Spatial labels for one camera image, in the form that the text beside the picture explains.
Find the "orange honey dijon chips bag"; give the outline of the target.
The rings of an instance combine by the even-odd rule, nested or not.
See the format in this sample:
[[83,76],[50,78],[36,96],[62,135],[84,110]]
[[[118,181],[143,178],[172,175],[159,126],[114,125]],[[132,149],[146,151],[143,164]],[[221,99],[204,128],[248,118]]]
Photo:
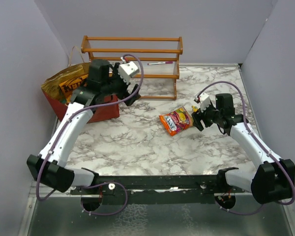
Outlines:
[[59,84],[59,88],[64,95],[66,104],[70,102],[73,91],[81,86],[87,77],[88,74],[83,74],[82,76],[66,80]]

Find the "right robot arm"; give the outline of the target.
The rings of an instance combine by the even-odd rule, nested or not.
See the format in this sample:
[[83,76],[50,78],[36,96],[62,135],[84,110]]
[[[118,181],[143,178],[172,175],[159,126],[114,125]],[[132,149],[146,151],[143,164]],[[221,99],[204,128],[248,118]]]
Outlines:
[[213,104],[209,95],[203,92],[196,96],[195,102],[200,107],[192,113],[194,127],[203,131],[216,124],[223,134],[240,145],[257,169],[254,174],[236,167],[219,170],[216,180],[219,191],[228,192],[238,187],[252,193],[260,204],[295,196],[295,164],[270,150],[244,115],[236,114],[231,94],[217,94]]

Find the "Fox's fruits candy bag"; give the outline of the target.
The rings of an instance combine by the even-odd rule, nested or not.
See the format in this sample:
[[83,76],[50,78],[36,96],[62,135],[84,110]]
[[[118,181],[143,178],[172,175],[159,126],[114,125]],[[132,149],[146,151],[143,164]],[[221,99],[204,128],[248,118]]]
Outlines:
[[160,115],[159,119],[170,136],[174,136],[193,126],[193,118],[184,106]]

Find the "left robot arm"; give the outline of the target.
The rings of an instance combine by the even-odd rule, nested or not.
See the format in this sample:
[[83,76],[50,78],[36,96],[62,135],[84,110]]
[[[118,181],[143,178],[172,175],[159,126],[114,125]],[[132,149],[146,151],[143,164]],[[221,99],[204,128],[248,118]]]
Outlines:
[[95,59],[89,64],[88,76],[73,91],[65,115],[47,145],[38,155],[27,158],[27,166],[36,181],[53,190],[65,192],[70,187],[82,187],[88,194],[98,190],[97,174],[87,170],[67,168],[69,154],[84,126],[101,107],[121,102],[132,105],[140,98],[141,84],[128,92],[130,79],[144,75],[141,61],[126,61],[111,65],[104,59]]

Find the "gold kettle chips bag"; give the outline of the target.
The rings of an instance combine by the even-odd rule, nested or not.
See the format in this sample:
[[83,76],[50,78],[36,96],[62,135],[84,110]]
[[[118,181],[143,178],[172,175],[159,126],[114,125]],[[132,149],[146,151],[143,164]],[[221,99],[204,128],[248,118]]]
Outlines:
[[64,70],[52,76],[51,78],[47,79],[41,85],[42,91],[45,92],[48,96],[50,96],[52,99],[56,99],[58,101],[64,100],[65,98],[59,88],[59,84],[66,80],[76,78],[84,74],[84,67],[85,64],[80,63],[65,68]]

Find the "yellow M&M's packet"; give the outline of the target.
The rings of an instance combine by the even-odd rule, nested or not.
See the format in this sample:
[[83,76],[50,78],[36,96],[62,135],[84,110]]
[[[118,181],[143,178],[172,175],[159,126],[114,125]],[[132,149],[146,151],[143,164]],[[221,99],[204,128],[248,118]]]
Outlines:
[[196,106],[192,106],[193,112],[197,112],[198,108]]

